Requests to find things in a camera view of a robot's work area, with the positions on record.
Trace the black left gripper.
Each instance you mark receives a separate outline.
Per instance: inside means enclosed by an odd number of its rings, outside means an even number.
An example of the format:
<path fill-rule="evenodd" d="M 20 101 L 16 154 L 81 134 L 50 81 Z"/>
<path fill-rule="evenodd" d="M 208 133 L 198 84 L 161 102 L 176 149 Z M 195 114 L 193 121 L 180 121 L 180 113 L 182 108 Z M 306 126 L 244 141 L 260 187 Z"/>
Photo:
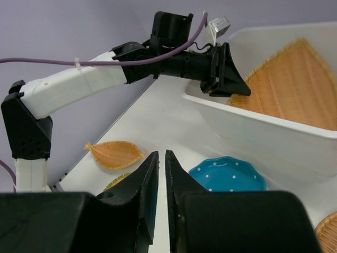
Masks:
<path fill-rule="evenodd" d="M 220 47 L 212 47 L 205 53 L 183 51 L 168 57 L 160 61 L 160 73 L 200 81 L 200 89 L 211 90 L 212 97 L 251 95 L 249 86 L 234 64 L 227 42 Z"/>

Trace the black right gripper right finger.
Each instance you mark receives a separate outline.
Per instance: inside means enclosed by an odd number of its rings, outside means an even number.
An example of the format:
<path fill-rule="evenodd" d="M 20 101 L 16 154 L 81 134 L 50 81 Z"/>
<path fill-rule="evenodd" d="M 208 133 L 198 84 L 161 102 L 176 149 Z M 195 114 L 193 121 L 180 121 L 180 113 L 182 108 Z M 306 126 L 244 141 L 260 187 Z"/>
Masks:
<path fill-rule="evenodd" d="M 210 192 L 165 154 L 171 252 L 321 252 L 299 198 L 287 191 Z"/>

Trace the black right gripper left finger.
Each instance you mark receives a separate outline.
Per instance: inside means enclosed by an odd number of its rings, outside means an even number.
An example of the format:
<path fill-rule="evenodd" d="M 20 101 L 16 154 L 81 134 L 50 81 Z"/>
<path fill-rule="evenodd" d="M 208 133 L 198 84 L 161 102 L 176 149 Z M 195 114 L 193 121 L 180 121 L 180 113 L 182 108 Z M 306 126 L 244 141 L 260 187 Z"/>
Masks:
<path fill-rule="evenodd" d="M 154 238 L 158 169 L 154 151 L 97 196 L 1 194 L 1 252 L 147 252 Z"/>

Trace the blue polka dot ceramic plate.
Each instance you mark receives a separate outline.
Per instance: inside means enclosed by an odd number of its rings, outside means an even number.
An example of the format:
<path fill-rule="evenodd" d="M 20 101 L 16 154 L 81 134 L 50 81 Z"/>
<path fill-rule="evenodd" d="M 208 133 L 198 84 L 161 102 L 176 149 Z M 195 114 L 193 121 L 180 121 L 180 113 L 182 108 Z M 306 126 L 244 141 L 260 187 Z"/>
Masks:
<path fill-rule="evenodd" d="M 265 191 L 266 181 L 248 162 L 224 156 L 206 159 L 188 174 L 210 192 Z"/>

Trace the orange fan-shaped woven plate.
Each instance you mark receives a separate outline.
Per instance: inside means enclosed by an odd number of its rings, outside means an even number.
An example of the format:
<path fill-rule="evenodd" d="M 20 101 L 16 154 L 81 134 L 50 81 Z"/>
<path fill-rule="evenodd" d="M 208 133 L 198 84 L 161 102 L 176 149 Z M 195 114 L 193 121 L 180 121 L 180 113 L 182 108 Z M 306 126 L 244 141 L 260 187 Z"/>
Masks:
<path fill-rule="evenodd" d="M 273 54 L 246 78 L 250 96 L 227 104 L 325 130 L 336 130 L 336 77 L 304 38 Z"/>

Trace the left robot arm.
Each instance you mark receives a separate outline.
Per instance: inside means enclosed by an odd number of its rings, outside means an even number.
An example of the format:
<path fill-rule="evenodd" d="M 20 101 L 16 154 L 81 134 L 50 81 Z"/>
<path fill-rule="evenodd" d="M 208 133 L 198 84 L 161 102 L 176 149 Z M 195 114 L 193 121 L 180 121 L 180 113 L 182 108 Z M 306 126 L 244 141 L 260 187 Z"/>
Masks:
<path fill-rule="evenodd" d="M 1 103 L 15 161 L 15 190 L 46 190 L 51 114 L 100 91 L 148 76 L 168 75 L 199 81 L 201 91 L 210 96 L 249 96 L 251 90 L 236 69 L 229 44 L 216 42 L 229 28 L 228 20 L 208 21 L 203 15 L 197 32 L 190 36 L 192 19 L 192 14 L 159 11 L 154 16 L 151 36 L 144 43 L 127 42 L 90 61 L 65 61 L 66 70 L 48 77 L 15 82 Z M 207 50 L 190 51 L 202 31 L 208 35 Z"/>

